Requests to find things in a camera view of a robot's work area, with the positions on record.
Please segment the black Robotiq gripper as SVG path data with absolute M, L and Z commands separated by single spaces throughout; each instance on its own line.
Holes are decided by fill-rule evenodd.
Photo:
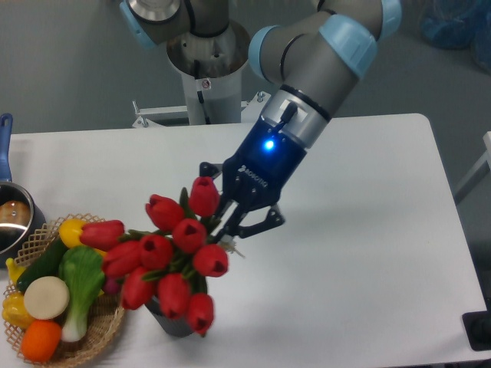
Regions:
M 306 155 L 306 149 L 291 138 L 290 122 L 272 126 L 260 118 L 252 126 L 236 152 L 223 164 L 201 162 L 199 175 L 216 179 L 222 174 L 222 195 L 216 215 L 224 215 L 230 202 L 237 207 L 214 235 L 214 242 L 230 242 L 267 232 L 285 223 L 276 203 L 283 186 Z M 268 207 L 262 221 L 242 225 L 249 212 Z

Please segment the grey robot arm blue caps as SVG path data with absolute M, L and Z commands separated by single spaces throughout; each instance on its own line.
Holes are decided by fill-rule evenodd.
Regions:
M 144 47 L 166 45 L 192 125 L 240 120 L 245 67 L 278 85 L 236 152 L 199 168 L 201 176 L 222 178 L 216 243 L 284 222 L 277 206 L 283 186 L 401 20 L 398 1 L 321 1 L 293 25 L 249 35 L 229 17 L 226 1 L 123 1 L 120 10 Z

